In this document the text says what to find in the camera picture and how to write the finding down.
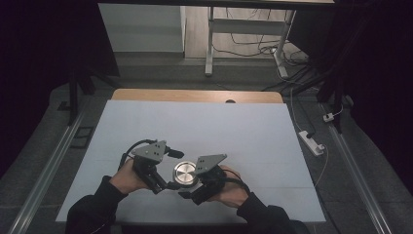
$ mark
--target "white tabletop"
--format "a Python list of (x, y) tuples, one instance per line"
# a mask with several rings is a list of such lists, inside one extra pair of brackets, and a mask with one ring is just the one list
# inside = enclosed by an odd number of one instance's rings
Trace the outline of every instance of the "white tabletop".
[[(185, 153), (164, 157), (157, 166), (168, 182), (181, 161), (225, 153), (221, 164), (241, 173), (266, 205), (283, 207), (292, 219), (325, 221), (285, 104), (194, 103), (109, 100), (94, 137), (56, 221), (66, 221), (70, 207), (94, 194), (101, 178), (116, 173), (121, 156), (142, 139), (166, 140)], [(117, 211), (120, 223), (196, 224), (244, 222), (236, 210), (219, 203), (196, 206), (175, 191), (158, 195), (139, 190)]]

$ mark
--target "wooden edge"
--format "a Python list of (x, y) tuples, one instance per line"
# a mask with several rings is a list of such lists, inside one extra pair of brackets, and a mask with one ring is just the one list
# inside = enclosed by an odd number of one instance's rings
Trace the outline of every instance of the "wooden edge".
[(118, 89), (113, 93), (112, 99), (188, 102), (226, 102), (227, 100), (233, 100), (237, 103), (283, 103), (282, 96), (279, 93), (248, 91)]

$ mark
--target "black sleeve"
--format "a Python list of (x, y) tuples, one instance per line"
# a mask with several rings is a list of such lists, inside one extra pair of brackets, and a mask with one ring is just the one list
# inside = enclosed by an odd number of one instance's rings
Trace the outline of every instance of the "black sleeve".
[(80, 199), (67, 214), (66, 234), (110, 233), (118, 203), (128, 195), (121, 193), (104, 176), (94, 195)]
[(266, 207), (254, 193), (238, 208), (237, 215), (248, 223), (249, 233), (293, 234), (288, 215), (281, 207)]

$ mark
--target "metal cylinder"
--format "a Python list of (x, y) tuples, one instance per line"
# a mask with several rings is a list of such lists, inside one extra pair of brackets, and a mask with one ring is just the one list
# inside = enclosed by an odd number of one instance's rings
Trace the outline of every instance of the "metal cylinder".
[(173, 169), (173, 181), (183, 188), (190, 188), (198, 183), (195, 164), (189, 161), (178, 163)]

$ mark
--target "hand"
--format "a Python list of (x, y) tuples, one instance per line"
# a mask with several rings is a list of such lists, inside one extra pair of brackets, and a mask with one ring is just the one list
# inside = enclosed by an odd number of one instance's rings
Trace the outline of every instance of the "hand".
[[(234, 179), (239, 179), (237, 176), (240, 176), (240, 174), (232, 169), (230, 169), (227, 166), (220, 166), (222, 170), (227, 170), (231, 172), (225, 172), (227, 177), (234, 178)], [(240, 207), (244, 201), (248, 198), (248, 194), (246, 191), (239, 186), (238, 184), (234, 182), (226, 182), (225, 186), (222, 188), (221, 192), (212, 196), (211, 198), (208, 199), (209, 202), (211, 201), (218, 201), (223, 204), (225, 204), (228, 207), (232, 208), (238, 208)]]
[(129, 194), (137, 189), (148, 188), (148, 186), (133, 171), (133, 159), (127, 160), (121, 170), (119, 170), (109, 180), (123, 194)]

